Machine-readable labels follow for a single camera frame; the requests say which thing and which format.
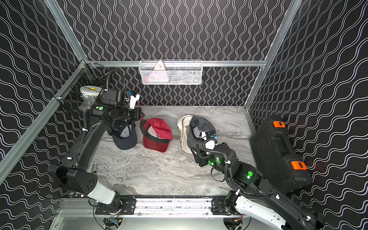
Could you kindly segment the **navy baseball cap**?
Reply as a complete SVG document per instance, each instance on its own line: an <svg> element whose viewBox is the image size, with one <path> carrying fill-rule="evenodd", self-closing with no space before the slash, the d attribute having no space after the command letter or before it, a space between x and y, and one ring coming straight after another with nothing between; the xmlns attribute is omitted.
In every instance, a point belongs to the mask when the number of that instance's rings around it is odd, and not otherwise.
<svg viewBox="0 0 368 230"><path fill-rule="evenodd" d="M121 150L129 150L138 142L134 121L116 120L107 129L115 145Z"/></svg>

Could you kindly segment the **red baseball cap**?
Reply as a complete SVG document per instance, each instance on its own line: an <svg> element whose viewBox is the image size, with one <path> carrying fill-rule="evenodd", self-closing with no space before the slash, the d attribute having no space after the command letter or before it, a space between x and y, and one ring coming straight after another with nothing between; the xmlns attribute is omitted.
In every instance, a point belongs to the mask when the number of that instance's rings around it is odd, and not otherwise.
<svg viewBox="0 0 368 230"><path fill-rule="evenodd" d="M143 134L143 146L150 150L165 153L173 140L171 128L160 118L141 120L140 130Z"/></svg>

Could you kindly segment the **cream baseball cap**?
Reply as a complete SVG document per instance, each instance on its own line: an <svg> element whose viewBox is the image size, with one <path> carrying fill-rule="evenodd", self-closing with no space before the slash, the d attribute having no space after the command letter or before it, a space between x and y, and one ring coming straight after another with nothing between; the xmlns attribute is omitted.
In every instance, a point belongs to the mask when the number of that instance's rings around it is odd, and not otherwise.
<svg viewBox="0 0 368 230"><path fill-rule="evenodd" d="M191 153L191 150L187 144L187 128L190 125L190 121L193 118L192 115L185 115L182 118L178 119L177 127L179 132L179 138L182 150L186 153Z"/></svg>

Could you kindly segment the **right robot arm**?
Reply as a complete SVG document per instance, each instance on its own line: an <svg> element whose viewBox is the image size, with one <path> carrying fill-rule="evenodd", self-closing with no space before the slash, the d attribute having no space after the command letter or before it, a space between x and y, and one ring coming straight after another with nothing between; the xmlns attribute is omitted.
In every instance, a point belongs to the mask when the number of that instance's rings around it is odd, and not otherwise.
<svg viewBox="0 0 368 230"><path fill-rule="evenodd" d="M207 137L190 145L198 163L211 166L224 176L231 188L222 203L222 212L252 217L276 230L321 230L324 216L309 212L291 201L248 163L239 161L227 143Z"/></svg>

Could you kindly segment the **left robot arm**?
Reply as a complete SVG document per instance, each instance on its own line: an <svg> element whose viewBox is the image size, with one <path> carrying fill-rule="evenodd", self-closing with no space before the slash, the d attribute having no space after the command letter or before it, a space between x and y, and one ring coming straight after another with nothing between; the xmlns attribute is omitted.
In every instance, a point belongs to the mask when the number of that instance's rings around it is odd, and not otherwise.
<svg viewBox="0 0 368 230"><path fill-rule="evenodd" d="M138 141L136 122L144 118L138 102L140 95L110 87L113 74L123 74L121 69L111 69L104 77L104 86L86 97L82 106L83 127L71 147L70 153L46 171L62 189L85 195L97 201L111 214L118 214L123 206L120 194L98 181L97 175L88 172L89 165L105 132L113 137L122 150L133 148Z"/></svg>

